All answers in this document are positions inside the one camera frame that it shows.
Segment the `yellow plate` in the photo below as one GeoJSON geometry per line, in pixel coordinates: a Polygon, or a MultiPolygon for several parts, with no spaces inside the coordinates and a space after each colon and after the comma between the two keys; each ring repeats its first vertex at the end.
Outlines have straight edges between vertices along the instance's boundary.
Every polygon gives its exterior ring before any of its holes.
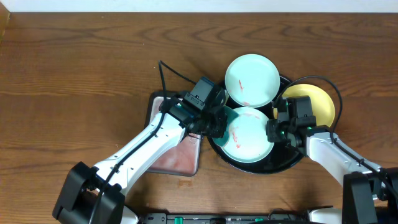
{"type": "Polygon", "coordinates": [[[328,126],[333,124],[335,106],[329,94],[320,87],[310,84],[298,84],[288,87],[282,94],[289,107],[287,114],[284,107],[274,108],[274,118],[281,123],[285,117],[294,115],[298,128],[328,126]]]}

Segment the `light blue plate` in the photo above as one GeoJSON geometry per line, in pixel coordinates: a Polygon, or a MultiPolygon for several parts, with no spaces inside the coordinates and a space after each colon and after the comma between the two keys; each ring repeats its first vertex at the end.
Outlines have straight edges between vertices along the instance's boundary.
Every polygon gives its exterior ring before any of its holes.
{"type": "Polygon", "coordinates": [[[246,54],[229,65],[224,84],[229,96],[237,104],[259,108],[276,97],[280,88],[280,75],[268,58],[246,54]]]}
{"type": "Polygon", "coordinates": [[[221,147],[228,157],[238,162],[253,163],[265,158],[274,147],[267,140],[269,118],[261,111],[240,107],[234,109],[239,117],[229,126],[229,141],[221,147]]]}

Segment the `green yellow sponge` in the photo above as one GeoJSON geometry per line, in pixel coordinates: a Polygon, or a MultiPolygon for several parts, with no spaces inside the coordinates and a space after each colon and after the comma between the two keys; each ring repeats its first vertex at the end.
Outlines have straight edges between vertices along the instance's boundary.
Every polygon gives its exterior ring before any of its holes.
{"type": "Polygon", "coordinates": [[[236,118],[239,117],[239,114],[228,106],[224,106],[223,111],[224,111],[224,118],[222,122],[223,136],[221,138],[212,138],[214,143],[219,147],[224,147],[228,143],[230,137],[229,126],[236,118]]]}

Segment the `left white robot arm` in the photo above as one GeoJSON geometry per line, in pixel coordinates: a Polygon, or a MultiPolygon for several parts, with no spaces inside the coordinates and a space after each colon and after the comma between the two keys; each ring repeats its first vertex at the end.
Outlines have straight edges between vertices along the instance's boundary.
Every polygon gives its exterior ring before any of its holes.
{"type": "Polygon", "coordinates": [[[219,138],[226,131],[222,88],[192,90],[164,100],[150,124],[109,158],[68,173],[52,215],[60,223],[137,223],[125,198],[140,176],[192,133],[219,138]]]}

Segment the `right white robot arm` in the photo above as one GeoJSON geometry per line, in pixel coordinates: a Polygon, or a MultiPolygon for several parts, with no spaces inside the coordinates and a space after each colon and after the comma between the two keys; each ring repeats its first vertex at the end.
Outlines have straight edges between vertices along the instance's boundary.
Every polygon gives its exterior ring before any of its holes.
{"type": "Polygon", "coordinates": [[[273,102],[269,142],[282,143],[320,164],[343,188],[343,206],[307,213],[307,223],[397,223],[397,168],[383,168],[348,147],[328,126],[316,124],[309,96],[273,102]]]}

